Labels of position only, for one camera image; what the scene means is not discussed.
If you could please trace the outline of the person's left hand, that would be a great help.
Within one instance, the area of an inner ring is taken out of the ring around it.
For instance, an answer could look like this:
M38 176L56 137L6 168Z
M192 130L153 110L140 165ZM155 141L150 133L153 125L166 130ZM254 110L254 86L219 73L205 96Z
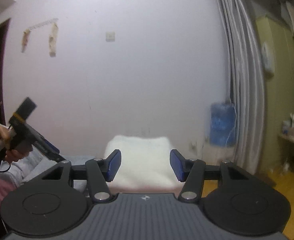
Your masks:
M0 125L0 139L5 143L6 155L3 161L11 164L12 162L17 162L24 157L27 157L30 152L33 151L33 147L26 141L22 141L16 148L11 149L11 137L9 134L9 129L3 125Z

